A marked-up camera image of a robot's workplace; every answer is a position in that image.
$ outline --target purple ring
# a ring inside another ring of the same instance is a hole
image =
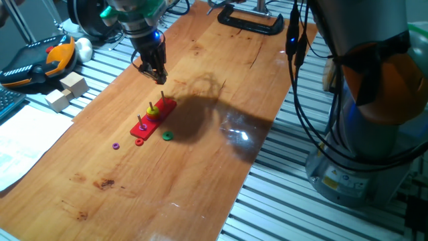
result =
[[[117,149],[119,149],[119,147],[120,147],[119,143],[114,143],[113,144],[113,149],[117,150]]]
[[[142,127],[139,126],[140,131],[145,131],[147,130],[147,125],[146,124],[142,124]]]

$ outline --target wood grain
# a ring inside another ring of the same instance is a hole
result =
[[[290,79],[285,31],[241,31],[208,9],[196,2],[165,33],[164,86],[127,68],[1,194],[1,228],[20,240],[216,239]],[[161,90],[178,106],[137,147],[129,130]],[[164,131],[174,140],[162,140]]]

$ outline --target beige wooden cube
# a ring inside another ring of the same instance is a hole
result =
[[[64,89],[70,90],[75,98],[80,97],[89,90],[85,78],[75,72],[71,72],[61,80],[61,85]]]
[[[61,93],[66,96],[68,102],[74,99],[74,95],[71,90],[65,89],[65,90],[62,90]]]
[[[46,97],[46,102],[56,112],[60,112],[65,109],[70,103],[67,100],[67,97],[61,93],[59,90],[54,90],[50,92]]]

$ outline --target black c-clamp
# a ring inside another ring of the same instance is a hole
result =
[[[276,35],[282,32],[284,29],[284,17],[281,14],[276,18],[275,23],[272,26],[264,25],[260,23],[254,23],[252,21],[239,19],[236,17],[231,17],[233,13],[233,5],[227,4],[221,13],[217,16],[219,23],[228,25],[231,27],[236,27],[239,29],[244,29],[247,31],[252,31],[255,33],[260,33],[264,35]]]

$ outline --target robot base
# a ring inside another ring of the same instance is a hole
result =
[[[350,162],[325,149],[335,161],[355,169],[374,169],[379,166]],[[400,184],[406,178],[411,163],[384,171],[372,173],[355,172],[343,169],[318,150],[312,152],[306,161],[306,173],[309,182],[326,199],[347,207],[366,205],[385,206],[395,195]]]

